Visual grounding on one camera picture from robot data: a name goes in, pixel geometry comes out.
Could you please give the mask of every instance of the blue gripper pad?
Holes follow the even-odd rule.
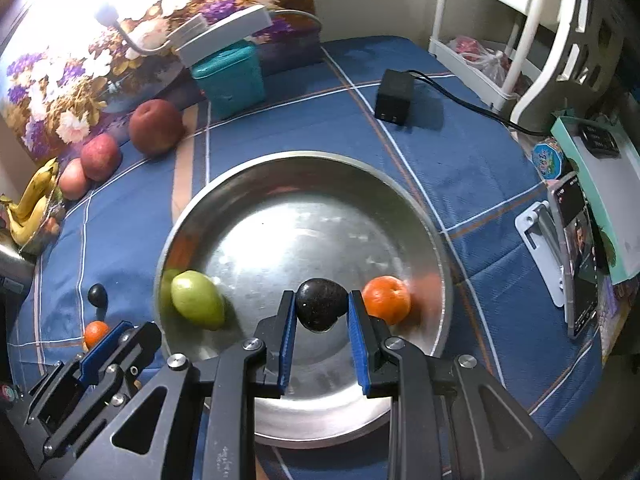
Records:
[[[296,325],[298,319],[296,318],[296,297],[291,298],[291,305],[289,305],[289,313],[287,314],[287,323],[284,328],[284,334],[282,335],[282,343],[280,345],[280,370],[278,375],[278,386],[280,392],[284,394],[289,384],[289,376],[291,374],[291,362],[293,361],[293,342],[296,339]]]
[[[351,293],[349,293],[347,326],[349,329],[349,341],[351,341],[351,355],[353,356],[353,365],[356,368],[358,384],[362,387],[362,393],[368,395],[371,388],[369,364],[367,362],[367,352],[364,345],[364,337],[362,336],[362,329],[360,328],[358,313],[356,312]]]
[[[98,370],[118,348],[118,339],[123,332],[133,328],[129,321],[119,322],[91,351],[80,361],[80,378],[82,386],[98,384]]]

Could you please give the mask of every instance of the floral painting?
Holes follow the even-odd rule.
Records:
[[[74,156],[102,132],[124,142],[128,114],[185,70],[170,50],[160,56],[138,54],[114,28],[92,18],[89,2],[63,0],[66,7],[59,2],[34,2],[0,57],[0,113],[37,162]],[[163,45],[172,30],[197,13],[213,24],[254,4],[314,12],[313,0],[110,3],[122,27],[146,49]],[[319,53],[318,28],[303,16],[277,16],[271,27],[248,38],[258,45],[263,73],[313,62]]]

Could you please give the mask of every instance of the metal bowl rim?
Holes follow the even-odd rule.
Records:
[[[166,341],[166,337],[164,334],[164,329],[159,322],[159,292],[160,292],[160,283],[162,278],[162,269],[164,267],[164,263],[166,261],[167,254],[169,249],[171,248],[171,244],[174,242],[175,235],[181,229],[185,220],[190,215],[191,211],[200,203],[200,201],[207,196],[212,190],[216,189],[218,186],[225,183],[227,180],[232,179],[238,174],[245,172],[255,166],[261,166],[263,164],[268,164],[270,162],[276,160],[284,160],[287,158],[322,158],[324,160],[331,160],[334,162],[340,162],[342,164],[348,164],[349,166],[353,166],[358,168],[359,170],[365,171],[369,173],[376,179],[382,181],[385,185],[389,186],[395,193],[402,197],[405,202],[413,210],[414,214],[420,219],[428,235],[431,239],[431,242],[435,248],[436,258],[438,261],[438,268],[440,269],[440,278],[441,283],[444,285],[443,290],[443,309],[440,316],[440,326],[438,327],[438,335],[436,336],[436,341],[431,349],[430,355],[439,357],[442,355],[442,351],[444,349],[444,345],[447,341],[447,337],[449,335],[451,317],[452,317],[452,282],[451,276],[449,273],[449,264],[446,252],[444,250],[444,246],[440,237],[438,236],[438,230],[436,229],[433,221],[427,215],[427,212],[417,203],[415,198],[411,196],[411,194],[405,190],[402,186],[400,186],[395,180],[389,177],[386,173],[383,173],[380,170],[366,164],[360,160],[355,158],[351,158],[344,155],[338,155],[337,153],[327,153],[327,152],[317,152],[311,150],[297,150],[290,152],[279,152],[279,153],[271,153],[270,155],[264,155],[257,158],[253,158],[252,160],[248,160],[242,164],[239,164],[228,171],[220,174],[220,176],[216,177],[209,184],[207,184],[203,189],[201,189],[187,204],[184,208],[183,212],[178,216],[177,221],[174,226],[171,228],[164,246],[162,247],[162,251],[158,258],[158,265],[156,267],[156,276],[154,279],[154,315],[156,316],[156,323],[158,328],[162,333],[162,353],[165,357],[170,355],[169,345]],[[372,430],[380,427],[384,422],[388,420],[388,412],[383,413],[383,415],[378,416],[374,420],[370,421],[368,424],[361,427],[359,430],[350,431],[348,433],[341,433],[332,435],[324,438],[317,439],[309,439],[309,440],[289,440],[284,438],[271,438],[269,436],[263,434],[257,434],[259,441],[265,444],[275,444],[285,447],[291,448],[299,448],[299,449],[309,449],[314,447],[325,447],[331,446],[334,444],[340,444],[343,442],[347,442],[352,440],[355,436],[362,436],[363,434],[369,433]]]

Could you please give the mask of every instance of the mint green box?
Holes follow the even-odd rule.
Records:
[[[596,158],[582,142],[581,123],[608,130],[620,156]],[[560,117],[551,133],[572,165],[591,205],[604,242],[611,281],[629,280],[640,273],[640,157],[618,123],[596,123]]]

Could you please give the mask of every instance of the teal container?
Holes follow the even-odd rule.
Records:
[[[191,67],[191,75],[211,101],[211,114],[226,119],[264,101],[256,46],[238,41]]]

